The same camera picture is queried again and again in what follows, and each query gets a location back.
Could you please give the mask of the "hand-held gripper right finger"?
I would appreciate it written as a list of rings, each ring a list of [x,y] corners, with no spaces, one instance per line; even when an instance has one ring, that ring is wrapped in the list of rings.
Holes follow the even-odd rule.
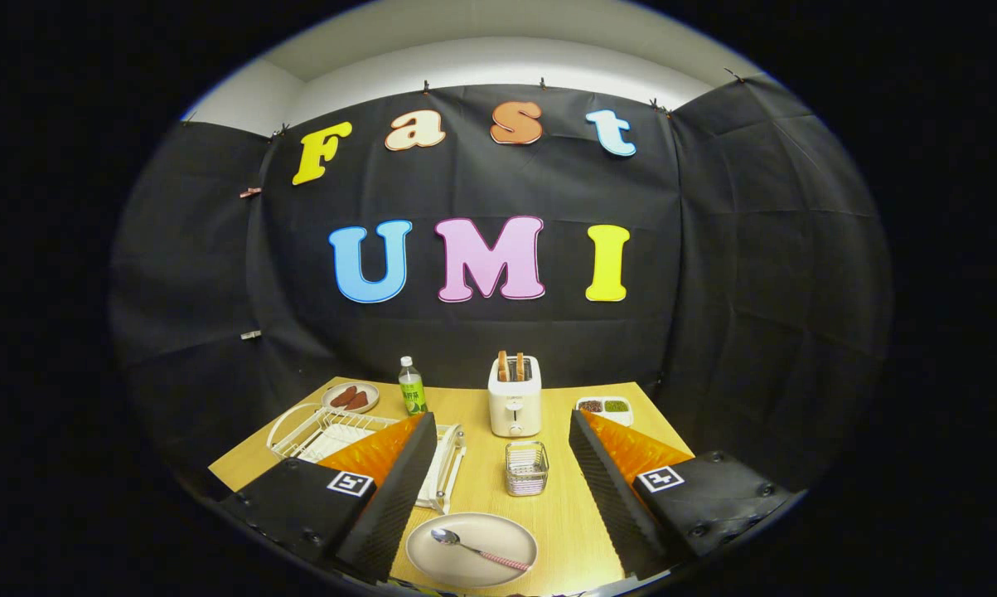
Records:
[[[573,411],[568,442],[621,567],[639,579],[717,559],[797,502],[725,451],[692,457],[598,413]]]

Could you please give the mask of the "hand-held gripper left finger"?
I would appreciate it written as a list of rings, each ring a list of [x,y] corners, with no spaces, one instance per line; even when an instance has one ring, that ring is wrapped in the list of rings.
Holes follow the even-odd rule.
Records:
[[[305,565],[385,581],[437,442],[433,413],[419,413],[358,439],[329,465],[285,458],[219,506]]]

